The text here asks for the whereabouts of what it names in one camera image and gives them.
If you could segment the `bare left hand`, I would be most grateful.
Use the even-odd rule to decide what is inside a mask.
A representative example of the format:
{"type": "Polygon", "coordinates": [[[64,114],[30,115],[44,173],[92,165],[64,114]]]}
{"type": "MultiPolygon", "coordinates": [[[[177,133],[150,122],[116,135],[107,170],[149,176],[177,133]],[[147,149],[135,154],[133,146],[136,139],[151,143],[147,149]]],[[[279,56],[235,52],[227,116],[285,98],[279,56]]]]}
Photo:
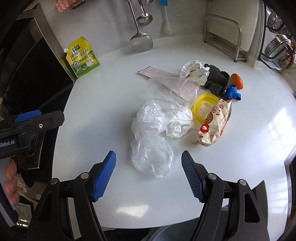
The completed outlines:
{"type": "Polygon", "coordinates": [[[16,206],[20,200],[18,191],[17,191],[17,184],[18,180],[16,177],[16,164],[15,161],[11,158],[10,162],[7,164],[5,168],[5,176],[6,182],[4,184],[4,189],[6,194],[9,196],[9,202],[11,205],[16,206]]]}

